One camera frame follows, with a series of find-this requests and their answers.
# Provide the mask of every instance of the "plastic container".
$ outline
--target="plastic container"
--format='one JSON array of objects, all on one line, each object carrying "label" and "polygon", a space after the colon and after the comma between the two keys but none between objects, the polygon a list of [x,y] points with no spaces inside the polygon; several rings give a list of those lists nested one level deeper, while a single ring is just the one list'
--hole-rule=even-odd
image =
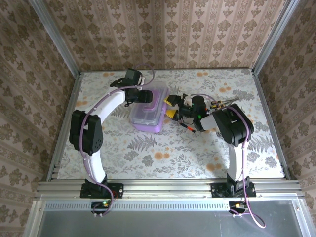
[{"label": "plastic container", "polygon": [[163,99],[168,95],[169,88],[164,82],[155,81],[143,89],[153,92],[153,101],[148,104],[135,103],[129,115],[130,122],[137,130],[158,133],[167,108]]}]

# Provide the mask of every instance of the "container lid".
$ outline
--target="container lid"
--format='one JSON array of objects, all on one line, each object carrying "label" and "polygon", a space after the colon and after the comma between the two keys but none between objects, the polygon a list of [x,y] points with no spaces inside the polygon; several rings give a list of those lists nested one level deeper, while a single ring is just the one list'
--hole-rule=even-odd
[{"label": "container lid", "polygon": [[154,81],[148,86],[143,86],[143,90],[153,92],[153,101],[145,103],[134,103],[129,118],[132,124],[156,126],[162,112],[163,99],[169,93],[166,83]]}]

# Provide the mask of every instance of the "patterned wallpaper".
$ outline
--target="patterned wallpaper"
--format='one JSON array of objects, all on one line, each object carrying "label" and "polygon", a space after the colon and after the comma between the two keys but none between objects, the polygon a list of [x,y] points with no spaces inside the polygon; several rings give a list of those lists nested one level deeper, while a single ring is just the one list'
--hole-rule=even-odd
[{"label": "patterned wallpaper", "polygon": [[80,71],[251,67],[285,0],[46,0]]},{"label": "patterned wallpaper", "polygon": [[290,171],[316,223],[315,0],[300,0],[259,78]]},{"label": "patterned wallpaper", "polygon": [[0,236],[22,236],[74,78],[30,5],[0,1]]}]

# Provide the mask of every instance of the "table surface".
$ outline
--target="table surface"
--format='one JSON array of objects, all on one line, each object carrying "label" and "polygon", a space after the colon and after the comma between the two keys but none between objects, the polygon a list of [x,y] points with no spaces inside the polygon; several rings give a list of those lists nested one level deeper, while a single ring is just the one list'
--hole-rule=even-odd
[{"label": "table surface", "polygon": [[[76,109],[86,110],[126,71],[81,75]],[[143,71],[146,81],[152,73]],[[251,178],[283,178],[262,104],[250,69],[157,70],[156,81],[165,82],[170,94],[205,93],[217,100],[240,98],[236,103],[252,121],[247,168]],[[165,117],[160,133],[136,130],[129,123],[133,105],[117,107],[102,124],[102,164],[109,179],[225,178],[228,146],[218,129],[192,133]],[[82,157],[67,139],[58,179],[84,179]]]}]

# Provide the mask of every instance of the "floral wallpaper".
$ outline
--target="floral wallpaper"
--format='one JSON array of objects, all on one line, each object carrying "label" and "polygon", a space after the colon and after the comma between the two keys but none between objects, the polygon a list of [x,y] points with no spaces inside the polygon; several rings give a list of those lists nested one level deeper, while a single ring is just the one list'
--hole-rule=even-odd
[{"label": "floral wallpaper", "polygon": [[0,1],[0,236],[22,236],[74,78],[35,11]]},{"label": "floral wallpaper", "polygon": [[[86,110],[95,104],[111,82],[125,73],[86,72],[81,75],[76,109]],[[151,78],[148,71],[143,71],[143,75]],[[247,154],[250,177],[284,177],[250,69],[156,70],[155,80],[165,82],[170,94],[206,93],[218,100],[238,96],[236,103],[255,128]],[[226,177],[229,150],[217,128],[192,133],[165,116],[159,133],[141,132],[130,124],[129,114],[133,106],[120,105],[102,124],[101,159],[109,179]],[[86,177],[82,156],[67,139],[57,178]]]},{"label": "floral wallpaper", "polygon": [[45,0],[80,71],[250,68],[285,0]]},{"label": "floral wallpaper", "polygon": [[259,79],[289,169],[316,223],[316,1],[300,0]]}]

